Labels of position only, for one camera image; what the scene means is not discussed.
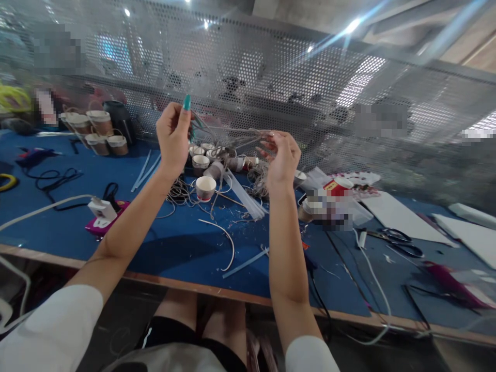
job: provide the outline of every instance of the black scissors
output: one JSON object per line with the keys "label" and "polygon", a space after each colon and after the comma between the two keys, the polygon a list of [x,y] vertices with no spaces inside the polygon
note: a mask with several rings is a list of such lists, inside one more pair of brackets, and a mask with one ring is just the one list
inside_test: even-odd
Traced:
{"label": "black scissors", "polygon": [[412,238],[399,230],[385,228],[382,232],[367,231],[367,234],[386,240],[391,245],[391,248],[399,251],[400,253],[406,254],[407,256],[413,258],[424,257],[424,252],[422,252],[420,248],[413,245]]}

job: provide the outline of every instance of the white sleeve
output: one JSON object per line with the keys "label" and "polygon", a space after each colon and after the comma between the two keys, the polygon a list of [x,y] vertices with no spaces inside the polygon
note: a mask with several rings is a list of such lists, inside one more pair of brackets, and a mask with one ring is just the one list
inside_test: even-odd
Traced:
{"label": "white sleeve", "polygon": [[0,343],[0,370],[75,371],[103,309],[87,285],[62,288]]}
{"label": "white sleeve", "polygon": [[339,372],[326,343],[315,336],[301,336],[286,351],[287,372]]}

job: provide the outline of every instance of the perforated metal panel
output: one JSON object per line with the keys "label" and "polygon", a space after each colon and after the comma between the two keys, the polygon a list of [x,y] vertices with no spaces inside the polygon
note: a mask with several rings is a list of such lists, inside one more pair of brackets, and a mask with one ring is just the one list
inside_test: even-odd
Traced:
{"label": "perforated metal panel", "polygon": [[[496,210],[496,180],[488,172],[494,169],[492,139],[465,146],[461,135],[494,122],[493,75],[439,62],[419,66],[415,57],[359,42],[343,49],[342,40],[321,33],[180,3],[185,7],[132,0],[11,2],[0,27],[25,47],[1,56],[26,63],[38,39],[54,40],[39,30],[59,25],[81,40],[81,53],[77,45],[57,51],[52,43],[44,49],[49,54],[35,59],[41,64],[36,73],[46,74],[47,65],[61,60],[77,66],[80,58],[83,72],[57,76],[55,70],[45,78],[69,87],[90,81],[118,88],[142,139],[154,141],[160,111],[190,93],[193,109],[216,126],[290,132],[303,152],[300,169],[370,170],[390,190]],[[375,103],[406,108],[406,137],[359,136],[356,105]],[[219,131],[225,143],[231,135]],[[242,152],[253,153],[254,146]]]}

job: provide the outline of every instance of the light fixture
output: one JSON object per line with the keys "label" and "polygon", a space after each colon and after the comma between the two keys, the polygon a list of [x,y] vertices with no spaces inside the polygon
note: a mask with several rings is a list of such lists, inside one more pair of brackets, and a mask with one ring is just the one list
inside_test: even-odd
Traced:
{"label": "light fixture", "polygon": [[352,33],[353,31],[356,30],[356,28],[358,27],[358,25],[360,25],[360,18],[357,18],[357,19],[354,19],[349,25],[348,27],[346,27],[345,29],[345,34],[350,34]]}

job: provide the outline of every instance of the blue table surface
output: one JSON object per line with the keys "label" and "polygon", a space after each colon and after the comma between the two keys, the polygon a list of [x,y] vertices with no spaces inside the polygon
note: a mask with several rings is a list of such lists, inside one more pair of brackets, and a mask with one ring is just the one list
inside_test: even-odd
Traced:
{"label": "blue table surface", "polygon": [[[414,199],[396,198],[416,213],[424,213],[427,216],[436,213],[457,218],[449,210],[437,205],[422,203]],[[377,231],[384,226],[374,218],[360,227]],[[354,233],[352,231],[340,231],[329,232],[328,235],[336,245],[342,259],[372,309],[376,312],[387,314],[384,299],[370,273],[365,257],[356,248]],[[428,260],[457,270],[479,269],[490,275],[496,275],[496,270],[492,270],[462,244],[460,248],[454,249],[441,243],[426,240],[413,239],[413,241],[417,247],[422,249],[425,255],[423,259],[409,258],[418,265],[421,265],[422,260]],[[443,293],[443,288],[434,281],[430,274],[390,250],[384,240],[367,236],[365,246],[367,248],[366,254],[389,301],[392,315],[423,321],[412,300],[405,292],[404,285],[414,285],[435,293]],[[388,255],[395,263],[388,263],[385,255]],[[431,324],[462,328],[480,317],[480,315],[460,306],[456,302],[440,299],[414,289],[410,289],[410,292],[416,305]],[[496,335],[496,323],[493,320],[488,320],[480,323],[472,331]]]}
{"label": "blue table surface", "polygon": [[[145,163],[148,150],[152,149],[151,160],[159,154],[156,144],[139,142],[126,157],[99,157],[81,144],[77,145],[80,154],[75,155],[66,137],[36,138],[4,134],[0,137],[0,161],[13,166],[10,173],[18,177],[20,183],[0,194],[0,223],[49,204],[48,199],[35,188],[35,180],[27,178],[15,164],[17,155],[22,153],[18,146],[52,148],[64,154],[44,159],[30,171],[32,175],[40,175],[50,169],[63,173],[70,167],[84,174],[54,191],[52,196],[55,200],[81,194],[102,196],[106,185],[116,182],[119,184],[116,198],[131,201],[137,194],[131,193],[131,188]],[[226,195],[236,199],[232,191]],[[80,199],[75,203],[86,201],[89,202],[88,199]],[[171,204],[166,202],[159,216],[171,211]],[[268,215],[255,223],[232,224],[232,221],[241,219],[238,211],[245,210],[224,198],[217,199],[215,222],[229,232],[236,247],[231,268],[258,254],[261,244],[269,245]],[[0,232],[0,243],[87,260],[98,244],[94,236],[84,230],[92,218],[93,214],[85,207],[62,212],[48,210]],[[222,279],[220,269],[225,268],[231,258],[230,242],[220,229],[198,219],[210,221],[209,215],[197,206],[178,206],[172,216],[155,220],[129,270],[269,298],[268,258],[262,257],[231,277]],[[315,281],[327,308],[369,317],[366,302],[346,274],[343,262],[321,228],[308,225],[303,240],[310,245],[307,251],[309,257],[339,276],[337,278],[321,269],[315,273]],[[320,307],[315,296],[311,296],[311,304]]]}

